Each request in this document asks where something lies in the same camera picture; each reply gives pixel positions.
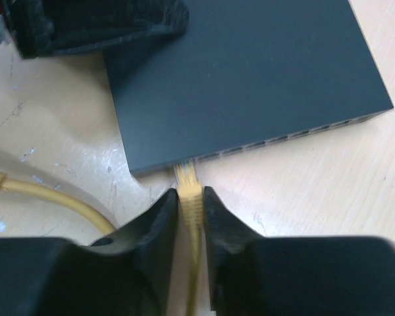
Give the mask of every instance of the wooden desk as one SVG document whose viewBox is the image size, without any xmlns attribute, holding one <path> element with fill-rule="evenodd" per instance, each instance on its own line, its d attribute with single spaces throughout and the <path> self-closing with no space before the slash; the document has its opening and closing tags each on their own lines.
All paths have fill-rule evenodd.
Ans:
<svg viewBox="0 0 395 316">
<path fill-rule="evenodd" d="M 395 106 L 395 0 L 352 5 Z M 21 61 L 10 45 L 0 47 L 0 170 L 68 192 L 117 226 L 174 183 L 172 172 L 130 176 L 101 55 Z M 395 110 L 201 163 L 197 172 L 232 212 L 267 236 L 375 234 L 395 241 Z M 89 244 L 100 234 L 67 209 L 0 194 L 0 236 Z M 184 239 L 172 283 L 178 293 L 187 281 L 188 264 L 179 260 L 187 256 Z M 211 315 L 205 278 L 199 315 Z M 169 315 L 183 315 L 183 303 L 171 298 Z"/>
</svg>

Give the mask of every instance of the yellow cable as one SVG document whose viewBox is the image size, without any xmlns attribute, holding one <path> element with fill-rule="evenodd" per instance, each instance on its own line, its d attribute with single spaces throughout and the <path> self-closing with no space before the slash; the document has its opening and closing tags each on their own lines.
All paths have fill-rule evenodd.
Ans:
<svg viewBox="0 0 395 316">
<path fill-rule="evenodd" d="M 190 234 L 190 279 L 186 316 L 196 313 L 199 268 L 201 261 L 201 230 L 203 225 L 203 188 L 196 178 L 193 163 L 184 163 L 175 168 L 178 181 L 178 199 L 184 223 Z"/>
<path fill-rule="evenodd" d="M 52 190 L 38 184 L 8 179 L 7 175 L 2 172 L 0 172 L 0 191 L 20 192 L 30 196 L 47 199 L 81 214 L 81 216 L 89 220 L 104 235 L 108 235 L 115 231 L 114 226 L 92 206 L 60 191 Z"/>
</svg>

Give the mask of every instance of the light wood surface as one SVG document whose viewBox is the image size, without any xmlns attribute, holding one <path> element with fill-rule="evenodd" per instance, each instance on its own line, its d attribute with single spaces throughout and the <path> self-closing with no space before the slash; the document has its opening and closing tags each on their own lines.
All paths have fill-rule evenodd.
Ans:
<svg viewBox="0 0 395 316">
<path fill-rule="evenodd" d="M 351 2 L 395 106 L 395 0 Z M 130 176 L 101 55 L 21 61 L 10 45 L 0 47 L 0 170 L 68 192 L 117 226 L 174 183 L 172 172 Z M 200 163 L 197 173 L 266 236 L 374 234 L 395 241 L 395 110 Z M 70 210 L 0 194 L 2 236 L 64 236 L 89 244 L 100 234 Z M 173 293 L 186 289 L 184 239 L 176 249 Z M 205 277 L 199 315 L 212 315 Z M 183 315 L 184 302 L 174 297 L 169 315 Z"/>
</svg>

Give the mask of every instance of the ethernet cable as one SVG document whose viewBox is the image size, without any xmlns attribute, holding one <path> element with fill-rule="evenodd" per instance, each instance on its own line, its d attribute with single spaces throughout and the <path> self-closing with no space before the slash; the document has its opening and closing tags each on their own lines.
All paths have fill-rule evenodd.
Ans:
<svg viewBox="0 0 395 316">
<path fill-rule="evenodd" d="M 203 226 L 203 188 L 196 178 L 192 162 L 174 168 L 177 176 L 177 194 L 190 235 L 190 278 L 186 316 L 196 313 L 199 266 L 201 261 L 201 230 Z"/>
<path fill-rule="evenodd" d="M 104 235 L 108 235 L 115 231 L 115 227 L 92 206 L 60 191 L 52 190 L 45 186 L 40 186 L 34 183 L 8 179 L 5 173 L 0 172 L 0 192 L 1 191 L 20 192 L 30 196 L 47 199 L 68 207 L 69 209 L 72 209 L 81 216 L 85 217 Z"/>
</svg>

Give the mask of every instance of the scratch mark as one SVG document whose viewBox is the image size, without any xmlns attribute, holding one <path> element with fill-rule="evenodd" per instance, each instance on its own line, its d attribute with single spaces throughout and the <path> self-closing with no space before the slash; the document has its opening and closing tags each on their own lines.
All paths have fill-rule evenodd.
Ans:
<svg viewBox="0 0 395 316">
<path fill-rule="evenodd" d="M 12 112 L 9 115 L 7 115 L 7 117 L 2 122 L 0 122 L 0 127 L 3 126 L 11 118 L 19 117 L 23 109 L 24 109 L 24 103 L 18 102 L 18 105 L 12 110 Z"/>
<path fill-rule="evenodd" d="M 44 236 L 47 236 L 47 235 L 50 234 L 53 230 L 57 229 L 59 226 L 60 226 L 60 224 L 54 226 L 52 229 L 50 229 L 48 232 L 46 232 L 46 233 L 45 233 L 44 235 L 42 235 L 42 236 L 43 236 L 43 237 L 44 237 Z"/>
<path fill-rule="evenodd" d="M 117 185 L 115 184 L 116 182 L 114 181 L 114 175 L 113 175 L 113 180 L 111 181 L 111 188 L 110 188 L 110 193 L 109 193 L 109 202 L 108 204 L 111 205 L 111 210 L 112 212 L 112 218 L 115 221 L 115 211 L 117 210 Z"/>
<path fill-rule="evenodd" d="M 54 165 L 56 167 L 63 167 L 67 173 L 69 173 L 71 176 L 74 176 L 75 178 L 77 178 L 77 175 L 74 172 L 74 170 L 72 168 L 70 168 L 68 165 L 64 165 L 62 163 L 55 163 Z"/>
<path fill-rule="evenodd" d="M 36 175 L 33 175 L 32 178 L 38 183 L 44 183 L 44 181 L 40 177 L 38 177 Z"/>
<path fill-rule="evenodd" d="M 149 188 L 148 188 L 148 195 L 149 195 L 149 198 L 151 199 L 151 203 L 153 204 L 153 202 L 155 202 L 155 198 L 153 197 L 153 188 L 152 188 L 152 186 L 149 186 Z"/>
<path fill-rule="evenodd" d="M 116 148 L 116 149 L 113 149 L 112 150 L 112 152 L 110 153 L 110 157 L 108 158 L 108 160 L 107 160 L 107 172 L 108 173 L 110 173 L 108 170 L 110 169 L 110 170 L 112 170 L 112 168 L 111 168 L 111 166 L 110 166 L 110 162 L 111 162 L 111 159 L 113 158 L 113 155 L 114 155 L 114 153 L 116 152 L 118 150 L 118 148 Z"/>
<path fill-rule="evenodd" d="M 127 166 L 127 163 L 124 163 L 122 166 L 120 166 L 120 167 L 117 169 L 117 171 L 123 169 L 125 166 Z"/>
<path fill-rule="evenodd" d="M 13 77 L 13 62 L 14 62 L 14 53 L 11 55 L 11 77 Z"/>
<path fill-rule="evenodd" d="M 4 232 L 6 230 L 6 224 L 3 221 L 3 217 L 0 216 L 0 232 Z"/>
<path fill-rule="evenodd" d="M 26 158 L 27 158 L 29 155 L 33 154 L 34 151 L 35 151 L 35 148 L 33 147 L 33 148 L 31 148 L 30 151 L 28 151 L 27 153 L 25 153 L 19 160 L 22 161 L 22 162 L 24 163 L 24 162 L 26 161 Z"/>
<path fill-rule="evenodd" d="M 257 214 L 257 213 L 253 213 L 253 220 L 262 227 L 263 233 L 266 236 L 267 235 L 266 234 L 266 229 L 265 229 L 265 226 L 263 226 L 263 222 L 262 222 L 262 219 L 261 219 L 260 215 Z"/>
</svg>

